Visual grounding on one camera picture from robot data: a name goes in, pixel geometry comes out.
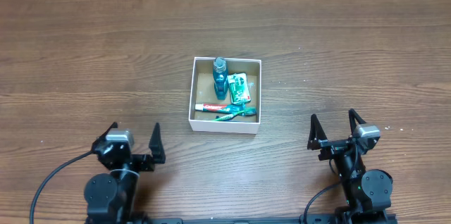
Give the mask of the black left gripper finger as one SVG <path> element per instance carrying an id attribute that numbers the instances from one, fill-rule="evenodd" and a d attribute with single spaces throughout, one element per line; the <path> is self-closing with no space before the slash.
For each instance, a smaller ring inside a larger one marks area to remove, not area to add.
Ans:
<path id="1" fill-rule="evenodd" d="M 109 126 L 109 128 L 108 128 L 102 135 L 100 135 L 100 136 L 98 137 L 98 140 L 104 141 L 104 140 L 106 139 L 107 134 L 110 132 L 110 130 L 111 130 L 111 129 L 116 129 L 117 127 L 118 127 L 117 122 L 113 122 L 113 123 Z"/>
<path id="2" fill-rule="evenodd" d="M 166 162 L 166 154 L 161 141 L 160 124 L 156 123 L 149 141 L 149 149 L 151 151 L 153 162 L 156 164 L 164 164 Z"/>

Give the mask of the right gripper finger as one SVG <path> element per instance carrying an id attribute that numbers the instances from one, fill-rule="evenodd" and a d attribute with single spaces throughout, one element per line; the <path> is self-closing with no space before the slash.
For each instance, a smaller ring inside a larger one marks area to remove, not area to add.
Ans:
<path id="1" fill-rule="evenodd" d="M 309 139 L 307 142 L 307 148 L 310 150 L 318 150 L 322 148 L 322 145 L 328 141 L 328 138 L 316 116 L 311 115 L 311 128 L 309 133 Z"/>
<path id="2" fill-rule="evenodd" d="M 366 123 L 366 121 L 353 108 L 348 111 L 348 116 L 351 132 L 354 132 L 356 130 L 357 125 Z"/>

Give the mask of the Colgate toothpaste tube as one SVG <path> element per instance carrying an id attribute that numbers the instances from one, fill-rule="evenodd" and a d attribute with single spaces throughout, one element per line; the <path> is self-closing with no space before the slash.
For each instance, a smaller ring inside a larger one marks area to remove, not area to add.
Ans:
<path id="1" fill-rule="evenodd" d="M 203 112 L 231 114 L 243 111 L 245 108 L 235 104 L 195 104 L 194 109 Z"/>

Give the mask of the green white toothbrush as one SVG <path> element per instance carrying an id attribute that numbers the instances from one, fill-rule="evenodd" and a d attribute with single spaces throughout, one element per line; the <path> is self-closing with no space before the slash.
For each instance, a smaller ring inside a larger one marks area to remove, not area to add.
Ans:
<path id="1" fill-rule="evenodd" d="M 246 108 L 242 111 L 238 111 L 235 113 L 231 113 L 225 116 L 218 117 L 214 119 L 214 121 L 228 121 L 232 120 L 233 118 L 237 116 L 254 116 L 257 113 L 257 110 L 255 108 Z"/>

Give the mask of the green soap packet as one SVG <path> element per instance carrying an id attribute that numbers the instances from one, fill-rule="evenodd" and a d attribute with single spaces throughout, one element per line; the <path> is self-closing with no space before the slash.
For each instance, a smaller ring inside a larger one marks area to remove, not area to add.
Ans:
<path id="1" fill-rule="evenodd" d="M 235 73 L 228 76 L 230 98 L 232 104 L 242 105 L 251 101 L 245 73 Z"/>

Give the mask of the teal mouthwash bottle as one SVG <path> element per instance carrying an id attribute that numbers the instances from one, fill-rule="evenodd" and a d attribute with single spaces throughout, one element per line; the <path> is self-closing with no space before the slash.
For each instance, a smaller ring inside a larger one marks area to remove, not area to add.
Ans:
<path id="1" fill-rule="evenodd" d="M 225 100 L 228 93 L 228 66 L 226 60 L 217 57 L 213 62 L 214 90 L 219 100 Z"/>

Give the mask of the blue disposable razor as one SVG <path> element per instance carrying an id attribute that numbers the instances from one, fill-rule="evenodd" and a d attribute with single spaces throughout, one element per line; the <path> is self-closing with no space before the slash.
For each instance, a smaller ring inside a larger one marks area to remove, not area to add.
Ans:
<path id="1" fill-rule="evenodd" d="M 247 121 L 247 117 L 246 116 L 234 116 L 232 117 L 231 115 L 228 116 L 217 116 L 214 121 L 216 122 L 246 122 Z"/>

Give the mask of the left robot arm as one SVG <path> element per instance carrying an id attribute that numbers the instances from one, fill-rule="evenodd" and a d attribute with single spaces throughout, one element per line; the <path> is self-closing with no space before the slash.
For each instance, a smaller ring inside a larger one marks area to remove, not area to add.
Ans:
<path id="1" fill-rule="evenodd" d="M 150 154 L 134 154 L 134 138 L 116 122 L 92 144 L 91 152 L 108 170 L 92 177 L 84 188 L 86 223 L 149 224 L 148 215 L 134 210 L 137 183 L 142 172 L 153 172 Z"/>

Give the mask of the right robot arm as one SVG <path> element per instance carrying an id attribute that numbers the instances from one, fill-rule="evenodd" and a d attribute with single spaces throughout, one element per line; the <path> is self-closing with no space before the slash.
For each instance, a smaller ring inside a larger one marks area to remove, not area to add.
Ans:
<path id="1" fill-rule="evenodd" d="M 151 223 L 182 224 L 385 224 L 396 223 L 394 214 L 388 215 L 393 192 L 392 176 L 380 169 L 367 170 L 362 156 L 372 150 L 381 138 L 380 129 L 366 122 L 354 109 L 348 111 L 351 134 L 346 139 L 328 140 L 320 121 L 311 115 L 311 128 L 307 148 L 319 150 L 319 160 L 335 165 L 339 181 L 316 193 L 307 203 L 303 214 L 297 218 L 213 218 L 183 220 L 160 218 Z M 337 207 L 333 213 L 310 214 L 311 205 L 321 195 L 341 186 L 347 205 Z"/>

